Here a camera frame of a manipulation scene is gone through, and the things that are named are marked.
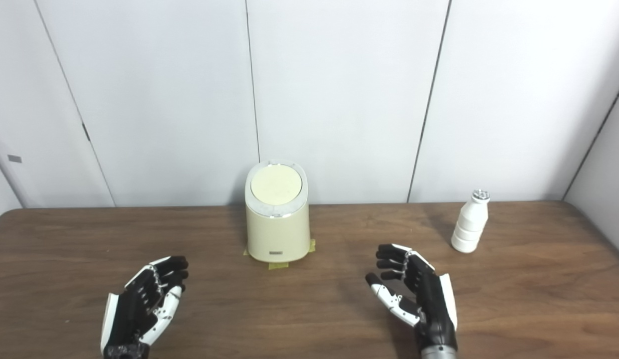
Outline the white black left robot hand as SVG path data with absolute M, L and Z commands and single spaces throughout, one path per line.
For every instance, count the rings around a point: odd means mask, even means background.
M 147 359 L 175 317 L 188 260 L 170 255 L 143 266 L 118 295 L 109 293 L 100 336 L 104 359 Z

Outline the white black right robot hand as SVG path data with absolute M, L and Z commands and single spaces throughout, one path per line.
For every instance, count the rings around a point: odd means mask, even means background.
M 455 295 L 450 275 L 439 275 L 416 250 L 381 244 L 380 275 L 365 277 L 376 298 L 414 332 L 421 359 L 455 359 L 459 351 Z

